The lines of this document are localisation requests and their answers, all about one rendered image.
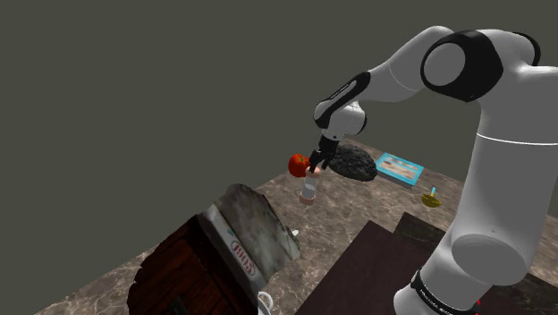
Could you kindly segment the dark brown wooden box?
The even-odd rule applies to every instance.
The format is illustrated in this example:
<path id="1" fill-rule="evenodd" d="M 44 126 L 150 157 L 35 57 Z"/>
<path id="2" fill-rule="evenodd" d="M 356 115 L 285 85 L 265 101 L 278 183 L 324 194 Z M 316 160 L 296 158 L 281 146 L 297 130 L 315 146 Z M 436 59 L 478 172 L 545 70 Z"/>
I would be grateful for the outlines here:
<path id="1" fill-rule="evenodd" d="M 144 259 L 127 306 L 130 315 L 258 315 L 255 295 L 241 286 L 197 216 Z"/>

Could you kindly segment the red tomato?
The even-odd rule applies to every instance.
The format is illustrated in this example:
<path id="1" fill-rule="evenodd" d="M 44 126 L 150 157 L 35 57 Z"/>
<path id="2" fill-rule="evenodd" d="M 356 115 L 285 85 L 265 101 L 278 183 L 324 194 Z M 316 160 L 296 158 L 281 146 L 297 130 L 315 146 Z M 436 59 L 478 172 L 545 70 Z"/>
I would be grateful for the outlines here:
<path id="1" fill-rule="evenodd" d="M 309 158 L 301 154 L 294 154 L 288 162 L 289 173 L 297 178 L 306 176 L 306 169 L 310 166 Z"/>

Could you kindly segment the blue book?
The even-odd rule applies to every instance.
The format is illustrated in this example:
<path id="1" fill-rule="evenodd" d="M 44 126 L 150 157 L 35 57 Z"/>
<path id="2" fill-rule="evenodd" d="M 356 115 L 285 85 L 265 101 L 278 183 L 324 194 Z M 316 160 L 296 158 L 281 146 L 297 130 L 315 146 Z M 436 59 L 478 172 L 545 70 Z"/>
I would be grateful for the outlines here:
<path id="1" fill-rule="evenodd" d="M 411 190 L 424 167 L 385 152 L 376 160 L 376 170 L 384 179 Z"/>

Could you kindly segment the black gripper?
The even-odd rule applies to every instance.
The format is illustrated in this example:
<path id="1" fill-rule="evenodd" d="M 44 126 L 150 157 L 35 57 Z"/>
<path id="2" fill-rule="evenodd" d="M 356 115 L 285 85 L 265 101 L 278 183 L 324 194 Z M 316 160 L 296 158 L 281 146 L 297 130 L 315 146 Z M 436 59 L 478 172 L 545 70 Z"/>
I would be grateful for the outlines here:
<path id="1" fill-rule="evenodd" d="M 314 173 L 318 163 L 322 160 L 321 168 L 326 170 L 331 159 L 337 150 L 339 141 L 330 140 L 325 135 L 322 135 L 318 143 L 318 149 L 314 149 L 309 157 L 309 171 Z"/>

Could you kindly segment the clear bottle with pink caps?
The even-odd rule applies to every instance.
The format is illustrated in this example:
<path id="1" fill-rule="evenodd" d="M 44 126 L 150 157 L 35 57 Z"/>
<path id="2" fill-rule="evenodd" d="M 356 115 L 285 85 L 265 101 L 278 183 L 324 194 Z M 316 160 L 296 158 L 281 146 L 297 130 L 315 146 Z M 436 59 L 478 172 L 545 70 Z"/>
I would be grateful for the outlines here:
<path id="1" fill-rule="evenodd" d="M 310 168 L 306 169 L 306 177 L 304 178 L 304 184 L 300 191 L 300 203 L 306 206 L 311 206 L 314 204 L 317 194 L 317 182 L 321 175 L 321 169 L 316 166 L 314 171 L 311 172 Z"/>

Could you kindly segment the white cup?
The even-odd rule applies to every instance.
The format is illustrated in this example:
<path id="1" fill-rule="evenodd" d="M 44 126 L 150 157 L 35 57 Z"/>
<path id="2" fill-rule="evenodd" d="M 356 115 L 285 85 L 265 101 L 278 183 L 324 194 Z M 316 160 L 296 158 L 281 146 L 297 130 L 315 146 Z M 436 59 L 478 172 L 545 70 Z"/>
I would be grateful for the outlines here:
<path id="1" fill-rule="evenodd" d="M 258 292 L 258 315 L 272 315 L 274 301 L 270 294 Z"/>

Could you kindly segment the black rough rock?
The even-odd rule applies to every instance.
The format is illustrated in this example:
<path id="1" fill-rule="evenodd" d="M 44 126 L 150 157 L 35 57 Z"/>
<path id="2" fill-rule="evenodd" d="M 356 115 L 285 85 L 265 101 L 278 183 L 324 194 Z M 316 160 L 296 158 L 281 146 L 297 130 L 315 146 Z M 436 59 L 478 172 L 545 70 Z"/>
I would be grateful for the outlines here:
<path id="1" fill-rule="evenodd" d="M 328 167 L 338 175 L 361 182 L 373 181 L 377 176 L 374 159 L 364 149 L 351 144 L 339 146 Z"/>

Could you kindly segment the white box with red print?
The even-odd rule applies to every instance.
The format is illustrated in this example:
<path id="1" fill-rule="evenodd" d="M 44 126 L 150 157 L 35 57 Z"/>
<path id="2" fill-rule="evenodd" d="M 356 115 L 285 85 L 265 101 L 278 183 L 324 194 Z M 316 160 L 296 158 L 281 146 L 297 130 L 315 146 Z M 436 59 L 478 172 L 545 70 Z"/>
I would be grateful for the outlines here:
<path id="1" fill-rule="evenodd" d="M 257 298 L 266 280 L 246 247 L 215 204 L 201 214 L 200 221 L 210 233 L 212 243 L 249 297 Z"/>

